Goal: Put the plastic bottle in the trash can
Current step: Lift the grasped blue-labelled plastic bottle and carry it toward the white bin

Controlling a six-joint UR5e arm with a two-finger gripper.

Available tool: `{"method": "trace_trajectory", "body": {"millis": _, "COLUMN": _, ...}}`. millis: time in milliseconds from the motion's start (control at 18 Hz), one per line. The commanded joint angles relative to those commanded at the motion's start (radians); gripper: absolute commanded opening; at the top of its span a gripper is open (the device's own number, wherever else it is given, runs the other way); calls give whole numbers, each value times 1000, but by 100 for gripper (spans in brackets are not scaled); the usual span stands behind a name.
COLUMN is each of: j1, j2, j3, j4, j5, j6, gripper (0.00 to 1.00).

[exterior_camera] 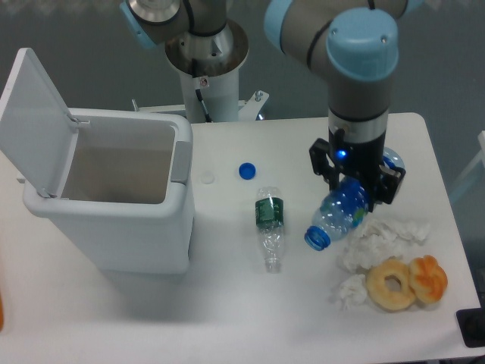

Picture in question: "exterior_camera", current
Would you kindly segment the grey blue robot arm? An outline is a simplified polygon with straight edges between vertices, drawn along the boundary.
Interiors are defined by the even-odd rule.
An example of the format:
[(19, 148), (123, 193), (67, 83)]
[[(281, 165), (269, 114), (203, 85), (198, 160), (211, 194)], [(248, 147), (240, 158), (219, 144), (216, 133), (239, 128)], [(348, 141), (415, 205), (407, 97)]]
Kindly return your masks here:
[[(328, 140), (310, 149), (314, 173), (329, 188), (357, 179), (370, 207), (389, 204), (405, 172), (383, 162), (393, 74), (399, 61), (396, 20), (416, 1), (272, 1), (264, 33), (328, 88)], [(134, 36), (163, 45), (180, 76), (189, 121), (238, 121), (239, 68), (249, 53), (245, 31), (224, 1), (124, 1)]]

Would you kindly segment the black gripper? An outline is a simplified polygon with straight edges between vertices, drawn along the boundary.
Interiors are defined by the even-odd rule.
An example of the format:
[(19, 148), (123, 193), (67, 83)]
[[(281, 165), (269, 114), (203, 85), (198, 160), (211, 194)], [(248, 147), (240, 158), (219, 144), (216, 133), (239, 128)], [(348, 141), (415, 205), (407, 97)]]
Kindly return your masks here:
[(344, 175), (370, 185), (367, 189), (369, 212), (378, 205), (390, 205), (406, 175), (404, 168), (382, 162), (387, 120), (387, 115), (365, 121), (330, 115), (330, 143), (318, 138), (309, 149), (314, 174), (322, 176), (330, 190), (340, 185), (340, 172), (330, 164), (331, 159)]

